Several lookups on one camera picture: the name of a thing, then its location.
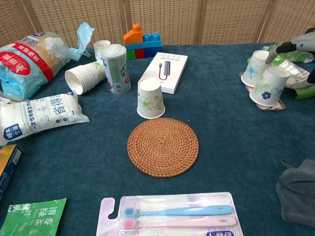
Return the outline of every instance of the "toothbrush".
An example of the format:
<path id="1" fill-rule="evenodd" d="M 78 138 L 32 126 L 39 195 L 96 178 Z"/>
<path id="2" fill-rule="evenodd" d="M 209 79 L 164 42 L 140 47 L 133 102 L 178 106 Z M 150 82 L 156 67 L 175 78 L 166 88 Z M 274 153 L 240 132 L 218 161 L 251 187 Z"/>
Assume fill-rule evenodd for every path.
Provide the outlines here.
<path id="1" fill-rule="evenodd" d="M 229 215 L 232 212 L 233 208 L 229 205 L 185 207 L 143 212 L 135 208 L 127 208 L 125 210 L 125 218 L 136 219 L 144 215 Z"/>
<path id="2" fill-rule="evenodd" d="M 221 216 L 199 219 L 187 219 L 187 220 L 171 220 L 163 223 L 149 223 L 139 224 L 136 220 L 125 220 L 123 223 L 124 230 L 137 230 L 140 228 L 152 228 L 152 227 L 229 227 L 236 225 L 237 221 L 233 216 Z"/>

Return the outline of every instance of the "blue plastic bag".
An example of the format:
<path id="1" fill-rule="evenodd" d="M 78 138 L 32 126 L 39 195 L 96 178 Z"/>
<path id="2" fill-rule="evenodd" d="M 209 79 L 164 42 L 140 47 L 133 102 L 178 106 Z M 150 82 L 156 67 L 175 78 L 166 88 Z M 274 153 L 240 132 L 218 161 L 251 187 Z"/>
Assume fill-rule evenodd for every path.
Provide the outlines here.
<path id="1" fill-rule="evenodd" d="M 78 48 L 69 48 L 53 32 L 37 32 L 0 48 L 0 79 L 3 93 L 30 99 L 50 82 L 71 59 L 90 57 L 86 46 L 94 29 L 86 22 L 77 31 Z"/>

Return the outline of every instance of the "orange toy block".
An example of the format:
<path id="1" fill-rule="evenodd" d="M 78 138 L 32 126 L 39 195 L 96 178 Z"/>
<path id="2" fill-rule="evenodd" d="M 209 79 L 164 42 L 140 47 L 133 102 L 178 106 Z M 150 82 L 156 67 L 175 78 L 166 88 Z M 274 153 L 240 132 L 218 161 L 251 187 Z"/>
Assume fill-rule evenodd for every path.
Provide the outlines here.
<path id="1" fill-rule="evenodd" d="M 125 45 L 134 43 L 143 43 L 143 34 L 139 23 L 132 26 L 132 30 L 124 35 Z"/>

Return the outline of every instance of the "blue toothbrush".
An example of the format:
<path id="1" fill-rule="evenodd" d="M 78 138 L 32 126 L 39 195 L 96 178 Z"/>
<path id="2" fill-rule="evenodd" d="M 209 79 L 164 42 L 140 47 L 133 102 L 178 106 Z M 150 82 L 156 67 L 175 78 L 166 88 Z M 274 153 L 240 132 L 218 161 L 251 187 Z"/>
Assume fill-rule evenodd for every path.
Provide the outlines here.
<path id="1" fill-rule="evenodd" d="M 126 208 L 125 218 L 136 219 L 139 216 L 144 215 L 229 215 L 233 212 L 233 208 L 228 205 L 219 206 L 199 206 L 199 207 L 185 207 L 185 208 L 174 208 L 165 209 L 159 211 L 139 211 L 135 208 Z"/>

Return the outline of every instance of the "toy blocks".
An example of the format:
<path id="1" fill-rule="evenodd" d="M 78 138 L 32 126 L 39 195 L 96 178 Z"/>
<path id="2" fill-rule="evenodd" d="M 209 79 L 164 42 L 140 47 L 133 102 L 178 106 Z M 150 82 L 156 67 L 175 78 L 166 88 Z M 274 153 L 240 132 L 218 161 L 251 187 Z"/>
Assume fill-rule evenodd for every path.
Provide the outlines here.
<path id="1" fill-rule="evenodd" d="M 142 35 L 140 24 L 134 24 L 132 30 L 124 35 L 127 49 L 127 60 L 152 58 L 162 51 L 162 41 L 159 33 Z"/>

